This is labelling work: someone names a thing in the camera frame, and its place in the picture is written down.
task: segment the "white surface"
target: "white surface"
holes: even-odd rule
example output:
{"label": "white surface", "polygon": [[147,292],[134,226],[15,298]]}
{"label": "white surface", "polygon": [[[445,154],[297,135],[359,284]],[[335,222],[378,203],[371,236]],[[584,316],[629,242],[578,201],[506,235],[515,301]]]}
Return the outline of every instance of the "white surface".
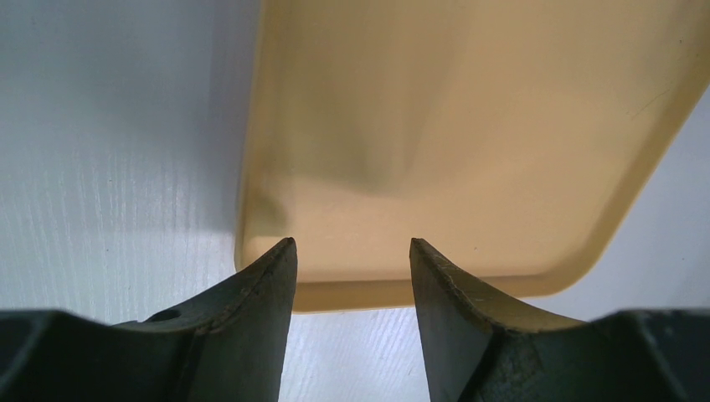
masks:
{"label": "white surface", "polygon": [[[121,322],[234,272],[256,14],[0,3],[0,307]],[[709,127],[705,95],[599,264],[534,304],[585,319],[710,305]],[[281,399],[428,400],[414,310],[294,316]]]}
{"label": "white surface", "polygon": [[258,12],[0,3],[0,306],[121,322],[234,273]]}

